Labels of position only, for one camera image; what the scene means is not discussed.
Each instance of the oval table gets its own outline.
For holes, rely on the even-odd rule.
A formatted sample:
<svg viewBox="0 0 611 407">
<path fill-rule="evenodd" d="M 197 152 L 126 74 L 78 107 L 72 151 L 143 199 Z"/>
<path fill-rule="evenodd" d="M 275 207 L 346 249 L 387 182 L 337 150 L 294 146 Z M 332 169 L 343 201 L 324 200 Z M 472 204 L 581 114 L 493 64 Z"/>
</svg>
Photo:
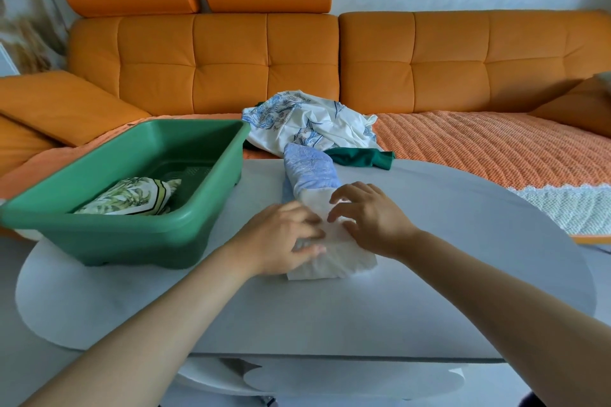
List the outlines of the oval table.
<svg viewBox="0 0 611 407">
<path fill-rule="evenodd" d="M 343 182 L 381 187 L 417 226 L 593 315 L 592 275 L 577 246 L 545 214 L 505 188 L 467 172 L 407 160 L 396 160 L 390 171 L 342 166 L 337 171 Z M 245 160 L 207 253 L 253 214 L 278 203 L 284 177 L 282 160 Z M 87 268 L 43 240 L 19 274 L 17 306 L 38 336 L 84 350 L 187 272 L 156 266 Z M 240 373 L 231 361 L 261 368 Z M 382 396 L 386 389 L 389 396 L 414 398 L 457 389 L 462 380 L 456 368 L 469 362 L 502 358 L 423 280 L 398 262 L 378 257 L 373 271 L 348 279 L 249 280 L 196 343 L 179 376 L 204 389 L 247 395 L 278 392 L 282 387 L 273 380 L 281 378 L 289 394 L 299 394 L 295 380 L 307 365 L 311 380 L 301 385 L 308 392 L 320 386 L 327 394 Z M 364 369 L 366 364 L 371 370 Z M 265 373 L 266 365 L 283 376 Z M 350 376 L 330 382 L 339 370 Z M 381 389 L 375 380 L 366 381 L 371 371 L 402 375 L 396 386 Z M 418 376 L 419 383 L 406 382 Z M 432 378 L 439 383 L 429 386 Z M 402 390 L 402 384 L 410 388 Z"/>
</svg>

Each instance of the orange sofa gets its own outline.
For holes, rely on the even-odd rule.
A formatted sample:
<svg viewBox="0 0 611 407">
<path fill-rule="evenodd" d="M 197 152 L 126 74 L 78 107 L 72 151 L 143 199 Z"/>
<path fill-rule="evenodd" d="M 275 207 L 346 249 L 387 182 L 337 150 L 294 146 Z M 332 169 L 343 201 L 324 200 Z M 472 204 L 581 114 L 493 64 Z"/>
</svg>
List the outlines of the orange sofa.
<svg viewBox="0 0 611 407">
<path fill-rule="evenodd" d="M 534 204 L 546 190 L 611 184 L 611 97 L 593 77 L 611 71 L 605 12 L 336 17 L 331 0 L 207 0 L 212 13 L 200 0 L 67 2 L 82 16 L 68 72 L 0 79 L 0 198 L 135 122 L 239 117 L 295 89 L 377 114 L 378 143 L 400 158 L 536 193 Z M 604 211 L 596 196 L 583 203 Z M 580 224 L 562 203 L 555 220 L 576 241 L 611 243 L 603 221 Z"/>
</svg>

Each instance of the white tabletop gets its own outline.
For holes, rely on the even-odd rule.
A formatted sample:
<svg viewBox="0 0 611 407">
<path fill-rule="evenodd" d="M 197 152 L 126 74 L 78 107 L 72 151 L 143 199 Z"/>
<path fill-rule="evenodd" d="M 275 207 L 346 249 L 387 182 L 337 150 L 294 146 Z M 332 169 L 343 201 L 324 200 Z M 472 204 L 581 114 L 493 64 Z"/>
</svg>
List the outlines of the white tabletop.
<svg viewBox="0 0 611 407">
<path fill-rule="evenodd" d="M 521 198 L 437 164 L 398 160 L 390 171 L 337 166 L 344 182 L 375 183 L 419 227 L 551 293 L 588 315 L 596 294 L 577 246 Z M 210 236 L 229 239 L 282 193 L 281 160 L 246 160 Z M 193 351 L 383 360 L 493 361 L 498 352 L 451 303 L 403 265 L 382 257 L 349 279 L 289 282 L 257 277 L 227 304 Z M 87 349 L 176 283 L 186 271 L 155 266 L 86 268 L 49 241 L 26 260 L 17 284 L 26 325 L 61 346 Z"/>
</svg>

